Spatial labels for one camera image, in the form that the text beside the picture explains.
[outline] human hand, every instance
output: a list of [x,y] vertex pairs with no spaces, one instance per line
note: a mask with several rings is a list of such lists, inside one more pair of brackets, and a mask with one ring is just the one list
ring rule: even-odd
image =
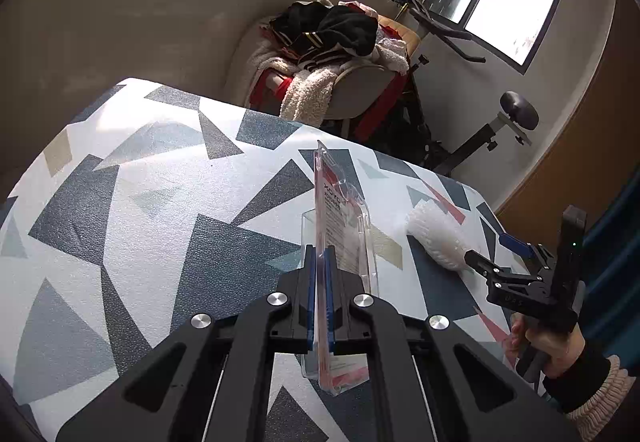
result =
[[549,378],[558,378],[564,374],[584,350],[584,337],[577,323],[569,335],[557,334],[541,328],[527,328],[524,316],[516,312],[511,316],[511,338],[507,340],[508,355],[517,357],[525,338],[534,348],[549,354],[550,359],[542,370]]

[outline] black sleeve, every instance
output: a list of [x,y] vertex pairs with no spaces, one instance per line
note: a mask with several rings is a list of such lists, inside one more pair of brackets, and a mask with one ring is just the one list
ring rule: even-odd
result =
[[620,442],[623,440],[638,440],[640,435],[640,384],[638,380],[626,394],[625,400],[602,428],[593,442]]
[[562,411],[569,413],[580,408],[600,389],[610,368],[609,359],[587,342],[571,368],[558,378],[545,377],[543,384]]

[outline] gray triangle pattern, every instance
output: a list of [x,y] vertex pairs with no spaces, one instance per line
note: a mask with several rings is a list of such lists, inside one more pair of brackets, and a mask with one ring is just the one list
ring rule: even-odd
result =
[[386,155],[386,153],[382,153],[380,151],[374,150],[374,153],[376,155],[376,159],[378,159],[380,169],[386,169],[387,171],[392,171],[399,175],[406,175],[407,177],[420,178],[416,175],[411,166],[406,162],[401,161],[401,159],[396,159],[395,157],[391,157],[390,155]]
[[444,189],[447,190],[447,193],[449,193],[449,197],[452,202],[459,208],[471,211],[469,200],[466,198],[465,187],[457,180],[453,180],[449,177],[444,177],[444,175],[440,175],[438,173],[436,175],[438,175],[438,178],[444,186]]
[[29,236],[73,257],[102,265],[118,166],[94,171],[88,155],[53,194]]
[[131,197],[143,213],[149,218],[154,218],[164,206],[167,205],[174,195],[178,192],[179,187],[169,187],[163,189],[153,189],[140,193]]
[[429,315],[442,314],[450,321],[475,316],[478,304],[458,272],[444,271],[414,237],[407,236],[407,241]]
[[316,380],[310,382],[349,442],[378,440],[370,380],[337,396],[323,391]]
[[486,202],[482,202],[480,205],[476,206],[476,209],[480,212],[480,214],[486,219],[487,222],[491,224],[491,227],[494,228],[494,231],[501,235],[504,232],[500,222],[495,217],[494,213],[491,211]]
[[18,346],[14,376],[18,404],[66,390],[113,365],[109,344],[45,279]]
[[313,189],[313,183],[290,159],[231,222],[240,225],[258,215]]
[[360,162],[360,165],[362,166],[362,169],[364,170],[364,173],[367,174],[367,177],[369,178],[388,178],[384,173],[382,173],[379,170],[376,170],[373,166],[367,164],[364,161],[361,161],[360,159],[358,159],[358,161]]
[[131,318],[104,267],[100,270],[100,279],[111,351],[118,375],[122,375],[151,351],[151,345]]
[[202,134],[177,122],[148,123],[132,133],[95,169],[144,159],[173,149],[201,145]]
[[297,124],[280,119],[276,115],[246,110],[236,134],[236,141],[276,149],[298,128]]
[[20,233],[18,232],[18,228],[15,225],[15,219],[13,217],[9,220],[9,224],[6,227],[6,234],[4,235],[4,242],[2,243],[0,257],[27,257],[27,253],[24,250],[24,245],[22,245]]
[[220,159],[221,157],[244,153],[217,126],[209,121],[205,114],[198,112],[198,116],[200,117],[200,128],[202,129],[202,136],[207,147],[209,159]]
[[[311,169],[314,168],[314,149],[299,149],[300,155],[305,159],[306,164],[309,165]],[[337,162],[338,165],[342,168],[344,172],[344,178],[347,182],[353,184],[355,189],[358,190],[361,196],[364,197],[364,193],[362,191],[362,186],[360,185],[360,179],[358,179],[358,174],[356,173],[356,168],[353,165],[353,159],[351,159],[351,152],[347,148],[341,149],[330,149],[329,154],[331,158]]]
[[267,415],[264,442],[326,442],[328,436],[281,387]]
[[200,106],[200,96],[168,86],[158,87],[148,96],[145,96],[145,99],[151,99],[151,101],[158,101],[175,107],[188,108],[190,110],[197,110]]
[[175,295],[171,330],[206,310],[233,316],[252,300],[273,292],[281,271],[267,262],[300,246],[198,215]]
[[413,207],[416,207],[418,205],[418,202],[420,202],[420,200],[424,200],[425,202],[428,202],[429,200],[433,200],[436,206],[438,206],[445,215],[448,213],[447,208],[444,207],[442,202],[440,202],[438,199],[425,195],[421,191],[418,191],[412,188],[411,186],[407,186],[406,190],[407,190],[407,193],[409,194],[409,199],[411,199],[411,205]]
[[489,227],[484,220],[478,217],[482,224],[482,231],[484,232],[484,239],[486,241],[486,247],[489,249],[489,259],[495,262],[495,232]]
[[9,211],[11,211],[11,208],[14,206],[16,199],[17,196],[9,197],[4,201],[4,204],[2,204],[2,207],[0,208],[0,227],[2,227],[2,224],[4,224],[4,221],[9,216]]
[[267,265],[270,265],[274,269],[278,269],[283,273],[288,273],[289,271],[293,271],[300,267],[301,264],[300,259],[300,250],[296,249],[295,251],[291,251],[286,255],[282,255],[280,257],[274,258],[267,262]]

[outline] white wall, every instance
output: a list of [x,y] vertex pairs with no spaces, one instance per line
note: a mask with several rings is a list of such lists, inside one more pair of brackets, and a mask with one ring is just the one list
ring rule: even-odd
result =
[[[294,1],[5,0],[0,172],[28,164],[73,115],[127,77],[224,100],[244,30]],[[383,14],[396,10],[390,0],[361,1]]]
[[536,130],[527,132],[533,147],[521,146],[508,129],[496,137],[498,146],[481,148],[453,172],[476,188],[497,208],[535,167],[582,98],[600,60],[615,0],[560,0],[535,58],[523,76],[489,51],[459,42],[468,54],[486,57],[467,63],[434,36],[418,51],[431,61],[415,74],[427,124],[434,138],[453,151],[500,110],[500,95],[524,95],[540,115]]

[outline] silver screw head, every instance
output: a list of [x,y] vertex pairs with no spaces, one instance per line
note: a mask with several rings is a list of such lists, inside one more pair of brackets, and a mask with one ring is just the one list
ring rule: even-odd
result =
[[358,294],[353,298],[353,302],[358,307],[370,307],[373,305],[373,298],[369,294]]
[[429,318],[429,324],[434,330],[444,330],[449,326],[449,319],[440,314],[436,314]]
[[196,314],[191,318],[191,326],[196,328],[206,328],[211,324],[211,316],[209,314]]
[[278,305],[284,305],[287,302],[287,299],[289,298],[286,294],[284,294],[284,292],[272,292],[267,297],[267,301],[269,302],[269,304],[273,305],[274,307],[277,307]]

